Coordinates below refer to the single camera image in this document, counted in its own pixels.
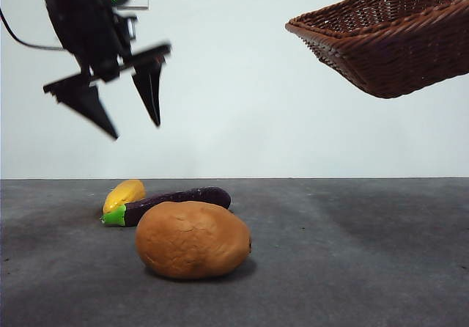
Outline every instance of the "white wall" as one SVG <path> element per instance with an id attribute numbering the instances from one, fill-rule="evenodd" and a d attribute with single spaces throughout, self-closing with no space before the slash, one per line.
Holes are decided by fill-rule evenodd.
<path id="1" fill-rule="evenodd" d="M 1 176 L 408 177 L 469 175 L 469 76 L 395 100 L 356 89 L 284 29 L 340 0 L 150 0 L 143 48 L 171 40 L 151 123 L 130 74 L 100 85 L 120 138 L 50 95 L 77 72 L 1 30 Z M 1 0 L 17 35 L 57 45 L 43 0 Z"/>

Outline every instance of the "robotic arm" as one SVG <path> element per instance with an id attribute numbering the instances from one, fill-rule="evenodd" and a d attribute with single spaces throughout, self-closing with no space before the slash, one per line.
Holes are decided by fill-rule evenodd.
<path id="1" fill-rule="evenodd" d="M 170 53 L 163 44 L 133 54 L 135 16 L 122 17 L 114 8 L 127 0 L 45 0 L 49 18 L 64 49 L 75 56 L 81 72 L 44 86 L 54 95 L 106 133 L 118 137 L 97 92 L 98 80 L 119 78 L 134 68 L 133 81 L 153 122 L 160 125 L 158 102 L 161 66 Z"/>

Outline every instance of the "brown wicker basket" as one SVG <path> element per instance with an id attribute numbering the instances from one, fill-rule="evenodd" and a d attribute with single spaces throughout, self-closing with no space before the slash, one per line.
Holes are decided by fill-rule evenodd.
<path id="1" fill-rule="evenodd" d="M 379 98 L 469 73 L 469 0 L 346 0 L 286 28 Z"/>

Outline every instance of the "gray carpet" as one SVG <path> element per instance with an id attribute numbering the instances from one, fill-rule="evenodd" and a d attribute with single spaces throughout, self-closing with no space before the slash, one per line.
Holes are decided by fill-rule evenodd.
<path id="1" fill-rule="evenodd" d="M 102 226 L 117 183 L 1 182 L 2 326 L 469 326 L 469 179 L 144 180 L 220 186 L 251 228 L 251 256 L 197 282 Z"/>

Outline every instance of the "basket rim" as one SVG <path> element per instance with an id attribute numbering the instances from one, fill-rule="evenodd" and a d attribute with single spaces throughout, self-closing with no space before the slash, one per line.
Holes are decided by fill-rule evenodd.
<path id="1" fill-rule="evenodd" d="M 348 37 L 356 37 L 356 36 L 364 35 L 364 34 L 374 34 L 376 32 L 389 30 L 394 27 L 398 27 L 402 23 L 406 23 L 408 25 L 409 23 L 424 21 L 426 20 L 426 17 L 430 15 L 438 16 L 440 12 L 447 10 L 448 8 L 451 8 L 451 7 L 461 7 L 462 9 L 467 7 L 469 9 L 469 0 L 453 0 L 453 1 L 448 1 L 446 3 L 443 3 L 443 4 L 439 4 L 437 6 L 428 7 L 422 12 L 408 15 L 406 17 L 398 18 L 395 21 L 383 21 L 382 23 L 376 23 L 370 26 L 365 26 L 363 28 L 353 29 L 349 32 L 339 32 L 339 31 L 330 30 L 330 29 L 320 29 L 320 28 L 317 28 L 316 26 L 310 26 L 302 22 L 302 19 L 304 19 L 305 17 L 313 16 L 316 14 L 320 14 L 322 12 L 326 12 L 328 10 L 332 10 L 340 6 L 344 6 L 345 4 L 350 3 L 351 1 L 357 1 L 357 0 L 344 0 L 336 4 L 332 4 L 330 6 L 323 7 L 320 10 L 315 10 L 312 12 L 304 13 L 293 19 L 290 19 L 289 22 L 285 25 L 285 27 L 289 31 L 290 29 L 294 29 L 296 27 L 296 28 L 308 30 L 309 32 L 316 32 L 317 34 L 322 34 L 327 37 L 334 37 L 336 39 L 342 39 L 342 38 L 348 38 Z"/>

